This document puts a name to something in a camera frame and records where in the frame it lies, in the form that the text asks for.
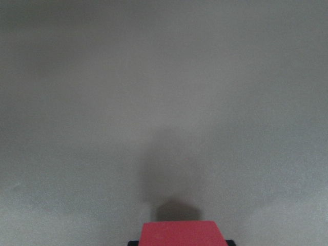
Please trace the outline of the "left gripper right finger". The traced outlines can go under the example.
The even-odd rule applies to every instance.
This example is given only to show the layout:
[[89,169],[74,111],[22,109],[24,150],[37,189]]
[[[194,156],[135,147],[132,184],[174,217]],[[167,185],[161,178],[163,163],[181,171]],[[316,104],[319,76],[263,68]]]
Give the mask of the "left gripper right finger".
[[234,240],[228,239],[226,240],[228,246],[234,246]]

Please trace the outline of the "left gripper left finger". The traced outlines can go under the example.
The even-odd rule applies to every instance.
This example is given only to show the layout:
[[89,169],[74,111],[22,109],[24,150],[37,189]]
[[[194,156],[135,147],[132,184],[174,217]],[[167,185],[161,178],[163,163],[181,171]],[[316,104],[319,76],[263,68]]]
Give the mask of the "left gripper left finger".
[[133,241],[128,242],[128,246],[138,246],[138,244],[139,244],[139,241],[137,241],[137,240],[133,240]]

